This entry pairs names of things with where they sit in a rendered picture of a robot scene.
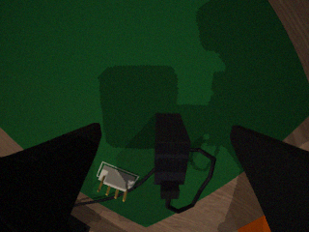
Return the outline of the green circuit board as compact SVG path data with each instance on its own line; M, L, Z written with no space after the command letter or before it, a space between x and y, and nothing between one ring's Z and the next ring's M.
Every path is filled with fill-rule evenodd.
M243 173L233 125L300 127L309 82L269 1L0 0L1 129L26 150L100 124L81 193L146 228L176 214L155 174L127 193L154 170L155 113L216 158L197 201Z

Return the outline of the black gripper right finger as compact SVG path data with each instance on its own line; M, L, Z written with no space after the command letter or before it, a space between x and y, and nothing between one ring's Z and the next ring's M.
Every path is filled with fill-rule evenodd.
M270 232L309 232L309 151L240 125L229 139Z

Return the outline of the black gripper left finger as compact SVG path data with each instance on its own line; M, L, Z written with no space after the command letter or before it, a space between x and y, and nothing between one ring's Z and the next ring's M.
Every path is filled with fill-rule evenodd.
M0 219L13 232L65 232L96 158L100 124L0 158Z

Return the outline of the black square panel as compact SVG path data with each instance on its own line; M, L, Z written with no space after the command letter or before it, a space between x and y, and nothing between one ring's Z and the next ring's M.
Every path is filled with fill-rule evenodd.
M70 214L70 219L67 221L65 232L89 232L89 225L86 225L84 221L78 220Z

